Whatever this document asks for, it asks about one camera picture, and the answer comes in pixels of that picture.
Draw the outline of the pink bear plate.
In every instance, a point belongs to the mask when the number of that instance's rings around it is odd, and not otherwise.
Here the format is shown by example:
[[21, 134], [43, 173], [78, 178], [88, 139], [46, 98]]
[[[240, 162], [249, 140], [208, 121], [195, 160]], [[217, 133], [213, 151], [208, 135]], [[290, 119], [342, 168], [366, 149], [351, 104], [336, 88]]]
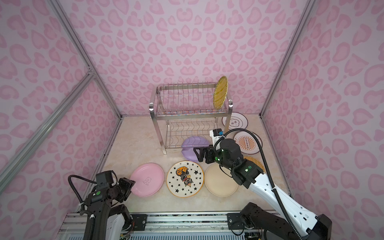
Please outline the pink bear plate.
[[132, 187], [132, 193], [142, 198], [152, 196], [162, 187], [164, 178], [161, 166], [155, 163], [143, 164], [130, 176], [130, 180], [136, 182]]

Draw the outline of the yellow woven plate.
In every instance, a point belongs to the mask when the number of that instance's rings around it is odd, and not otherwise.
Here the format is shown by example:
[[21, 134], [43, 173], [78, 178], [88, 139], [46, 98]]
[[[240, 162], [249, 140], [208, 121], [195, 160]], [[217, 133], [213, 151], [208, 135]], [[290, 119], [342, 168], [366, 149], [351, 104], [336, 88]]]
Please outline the yellow woven plate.
[[220, 110], [225, 103], [228, 93], [228, 79], [226, 76], [222, 76], [216, 84], [213, 94], [213, 105], [215, 110]]

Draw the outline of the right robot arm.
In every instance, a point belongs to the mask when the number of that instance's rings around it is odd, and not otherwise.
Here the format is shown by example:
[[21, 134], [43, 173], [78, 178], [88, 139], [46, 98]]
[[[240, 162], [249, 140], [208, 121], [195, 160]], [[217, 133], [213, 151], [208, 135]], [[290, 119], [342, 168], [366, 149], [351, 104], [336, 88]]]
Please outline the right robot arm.
[[329, 240], [332, 221], [324, 214], [316, 215], [272, 184], [264, 169], [246, 159], [233, 139], [224, 139], [219, 147], [194, 148], [199, 162], [217, 163], [230, 170], [239, 185], [265, 200], [279, 215], [264, 211], [257, 204], [248, 203], [240, 212], [245, 228], [261, 228], [283, 240]]

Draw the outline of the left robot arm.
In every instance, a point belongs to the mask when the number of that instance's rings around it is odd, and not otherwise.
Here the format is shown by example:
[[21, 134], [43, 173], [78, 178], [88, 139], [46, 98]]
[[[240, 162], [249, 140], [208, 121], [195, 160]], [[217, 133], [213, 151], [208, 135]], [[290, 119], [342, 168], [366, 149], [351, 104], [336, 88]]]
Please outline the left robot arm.
[[114, 176], [114, 171], [96, 175], [96, 188], [85, 200], [87, 208], [81, 211], [81, 215], [87, 215], [84, 240], [104, 240], [107, 236], [108, 218], [114, 215], [123, 217], [123, 231], [130, 231], [134, 227], [134, 220], [122, 203], [128, 199], [136, 182], [120, 178], [114, 183]]

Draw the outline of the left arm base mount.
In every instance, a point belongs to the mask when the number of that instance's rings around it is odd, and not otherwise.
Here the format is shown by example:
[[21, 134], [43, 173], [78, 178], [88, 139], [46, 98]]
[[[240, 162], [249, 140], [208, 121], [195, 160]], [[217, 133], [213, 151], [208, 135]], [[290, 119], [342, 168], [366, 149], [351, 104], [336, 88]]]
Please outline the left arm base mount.
[[146, 214], [133, 214], [130, 216], [123, 215], [124, 225], [122, 231], [131, 232], [131, 231], [144, 231], [146, 229], [146, 224], [148, 220], [148, 215]]

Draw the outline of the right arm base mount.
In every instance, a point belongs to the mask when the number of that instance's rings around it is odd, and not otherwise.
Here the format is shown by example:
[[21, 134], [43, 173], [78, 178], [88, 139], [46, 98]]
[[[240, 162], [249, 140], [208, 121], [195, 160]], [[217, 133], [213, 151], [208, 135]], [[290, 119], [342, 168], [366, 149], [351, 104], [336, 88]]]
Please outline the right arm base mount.
[[241, 213], [229, 213], [227, 216], [227, 223], [229, 230], [244, 230], [256, 231], [270, 229], [271, 226], [263, 218], [264, 215], [260, 213], [251, 213], [242, 215]]

